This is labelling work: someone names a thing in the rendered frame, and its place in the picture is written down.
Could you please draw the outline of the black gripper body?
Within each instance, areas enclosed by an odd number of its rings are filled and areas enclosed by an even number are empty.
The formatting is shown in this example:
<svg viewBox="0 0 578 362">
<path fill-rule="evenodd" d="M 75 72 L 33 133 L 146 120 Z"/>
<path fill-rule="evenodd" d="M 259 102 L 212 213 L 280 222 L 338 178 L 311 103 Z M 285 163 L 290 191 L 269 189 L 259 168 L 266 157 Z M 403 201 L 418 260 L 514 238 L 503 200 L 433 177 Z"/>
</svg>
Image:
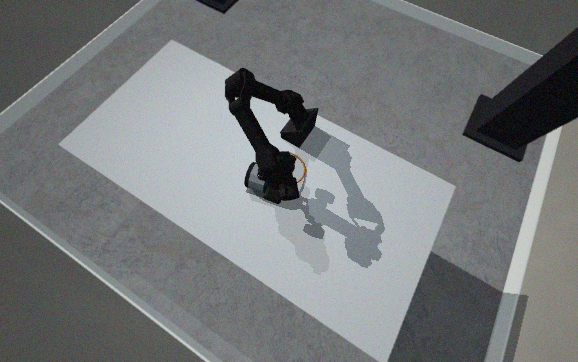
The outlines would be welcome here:
<svg viewBox="0 0 578 362">
<path fill-rule="evenodd" d="M 293 160 L 294 164 L 296 161 L 296 157 L 290 154 L 291 159 Z M 275 188 L 275 189 L 273 189 Z M 272 188 L 267 187 L 265 195 L 264 195 L 264 199 L 271 201 L 273 203 L 276 204 L 280 204 L 281 203 L 281 197 L 280 197 L 280 190 L 279 188 L 279 183 L 273 183 L 272 184 Z"/>
</svg>

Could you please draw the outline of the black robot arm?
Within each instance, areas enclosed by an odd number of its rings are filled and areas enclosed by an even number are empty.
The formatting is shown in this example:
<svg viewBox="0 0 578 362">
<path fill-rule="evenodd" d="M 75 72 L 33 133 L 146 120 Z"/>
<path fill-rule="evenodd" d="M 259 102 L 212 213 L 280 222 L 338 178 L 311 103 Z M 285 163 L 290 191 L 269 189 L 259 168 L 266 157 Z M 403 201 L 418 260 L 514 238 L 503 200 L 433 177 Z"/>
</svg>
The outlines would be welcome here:
<svg viewBox="0 0 578 362">
<path fill-rule="evenodd" d="M 235 97 L 238 98 L 235 100 Z M 270 144 L 250 108 L 251 97 L 275 104 L 278 112 L 288 113 L 292 124 L 303 124 L 311 112 L 302 105 L 302 96 L 292 90 L 279 91 L 255 80 L 254 74 L 241 68 L 225 80 L 225 98 L 229 111 L 235 116 L 255 151 L 258 179 L 279 183 L 282 201 L 299 198 L 297 180 L 293 177 L 295 164 L 290 152 L 280 152 Z M 275 175 L 273 175 L 276 173 Z"/>
</svg>

